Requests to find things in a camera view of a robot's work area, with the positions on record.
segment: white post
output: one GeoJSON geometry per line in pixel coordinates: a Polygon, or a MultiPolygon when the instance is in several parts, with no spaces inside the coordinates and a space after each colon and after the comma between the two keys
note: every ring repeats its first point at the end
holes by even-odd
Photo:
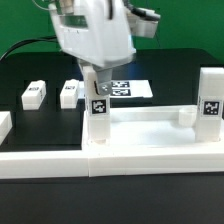
{"type": "Polygon", "coordinates": [[[110,138],[110,95],[96,91],[96,72],[92,66],[83,66],[86,120],[89,143],[106,143],[110,138]]]}
{"type": "Polygon", "coordinates": [[[224,69],[201,68],[195,129],[197,142],[220,140],[223,100],[224,69]]]}

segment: white platform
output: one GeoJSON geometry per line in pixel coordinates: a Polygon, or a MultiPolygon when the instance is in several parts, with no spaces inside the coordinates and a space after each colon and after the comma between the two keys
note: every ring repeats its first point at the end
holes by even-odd
{"type": "Polygon", "coordinates": [[[89,144],[84,121],[82,150],[1,153],[0,178],[224,171],[224,122],[219,142],[195,143],[194,129],[178,124],[180,108],[111,109],[107,145],[89,144]]]}
{"type": "Polygon", "coordinates": [[[89,175],[224,171],[224,122],[219,142],[195,143],[194,128],[178,124],[181,108],[111,109],[108,145],[88,144],[84,123],[89,175]]]}

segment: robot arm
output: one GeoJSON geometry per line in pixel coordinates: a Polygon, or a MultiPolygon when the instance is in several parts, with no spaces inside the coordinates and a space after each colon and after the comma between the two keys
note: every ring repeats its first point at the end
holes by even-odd
{"type": "Polygon", "coordinates": [[[128,0],[55,0],[49,8],[62,50],[93,66],[99,95],[111,92],[112,68],[132,61],[131,34],[152,38],[160,19],[128,0]]]}

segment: small white block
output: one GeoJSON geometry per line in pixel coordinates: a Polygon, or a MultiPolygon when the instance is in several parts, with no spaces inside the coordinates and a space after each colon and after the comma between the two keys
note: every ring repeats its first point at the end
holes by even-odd
{"type": "Polygon", "coordinates": [[[10,112],[0,112],[0,145],[12,128],[10,112]]]}
{"type": "Polygon", "coordinates": [[[31,82],[22,95],[24,110],[38,110],[46,95],[46,84],[39,80],[31,82]]]}
{"type": "Polygon", "coordinates": [[[79,81],[71,79],[65,82],[60,94],[61,108],[73,109],[76,108],[79,95],[79,81]]]}

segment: black tabletop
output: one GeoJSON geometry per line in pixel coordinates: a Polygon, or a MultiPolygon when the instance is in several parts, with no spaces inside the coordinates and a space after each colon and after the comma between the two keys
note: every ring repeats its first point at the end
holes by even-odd
{"type": "MultiPolygon", "coordinates": [[[[222,65],[198,49],[139,51],[113,79],[147,79],[154,97],[112,107],[196,104],[204,66],[222,65]]],[[[0,110],[11,111],[14,125],[2,152],[81,149],[84,104],[59,104],[72,78],[82,80],[76,60],[62,53],[20,53],[0,64],[0,110]],[[23,111],[21,95],[35,80],[46,81],[46,99],[38,111],[23,111]]],[[[223,189],[223,173],[0,180],[0,223],[221,224],[223,189]]]]}

